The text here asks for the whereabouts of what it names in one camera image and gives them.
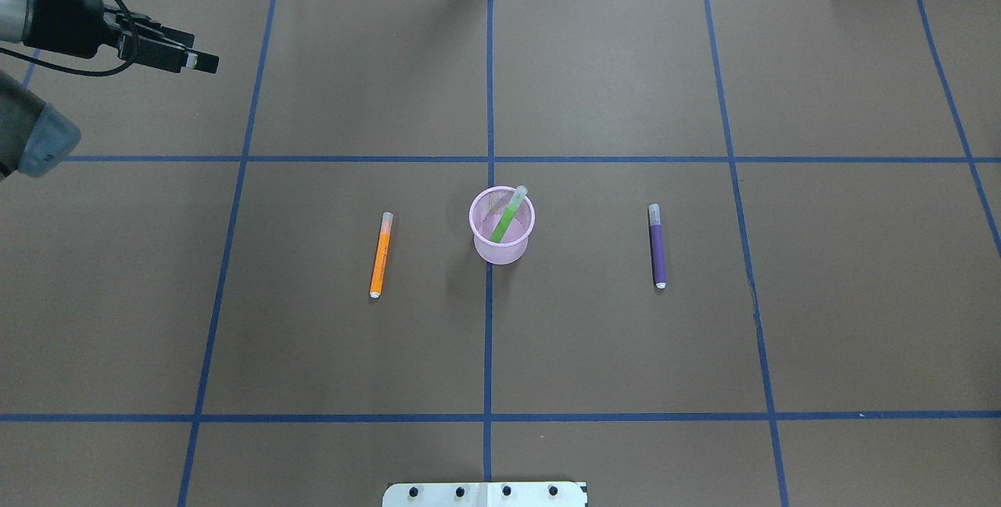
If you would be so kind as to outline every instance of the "white metal plate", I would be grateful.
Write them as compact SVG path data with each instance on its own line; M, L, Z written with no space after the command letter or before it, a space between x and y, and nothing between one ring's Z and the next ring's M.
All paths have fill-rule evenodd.
M576 482L393 484L382 507L587 507L587 490Z

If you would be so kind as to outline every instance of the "green marker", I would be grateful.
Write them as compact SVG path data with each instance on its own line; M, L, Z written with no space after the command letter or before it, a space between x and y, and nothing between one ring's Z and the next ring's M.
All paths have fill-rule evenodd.
M529 195L529 189L526 186L515 188L515 196L508 203L508 208L504 210L504 215L500 215L500 221L497 222L496 229L493 229L493 234L490 235L490 242L500 242L504 234L508 232L508 227L511 226L511 220L515 219L515 214L518 213L518 208L525 201L525 196L527 195Z

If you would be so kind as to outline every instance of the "orange marker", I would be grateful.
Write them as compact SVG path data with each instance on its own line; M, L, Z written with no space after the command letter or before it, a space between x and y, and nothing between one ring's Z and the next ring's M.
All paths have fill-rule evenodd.
M385 278L385 260L389 256L389 231L392 229L392 213L382 212L382 226L378 230L378 246L375 247L375 266L372 267L372 284L368 287L368 297L372 300L382 294L382 279Z

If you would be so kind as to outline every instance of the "purple marker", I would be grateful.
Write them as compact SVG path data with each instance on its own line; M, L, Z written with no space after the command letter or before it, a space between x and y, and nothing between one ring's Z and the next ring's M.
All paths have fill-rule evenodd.
M668 272L664 268L664 239L661 237L661 204L650 204L650 259L654 262L654 286L668 288Z

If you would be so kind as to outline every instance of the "pink cup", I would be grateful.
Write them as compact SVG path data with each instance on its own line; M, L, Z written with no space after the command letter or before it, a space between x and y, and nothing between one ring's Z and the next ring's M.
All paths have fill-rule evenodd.
M529 235L536 226L536 207L529 196L518 208L515 219L505 232L499 243L490 241L493 229L500 221L500 215L508 202L515 195L511 186L493 186L482 190L469 206L469 228L472 229L472 244L483 261L493 265L510 265L525 255L529 248Z

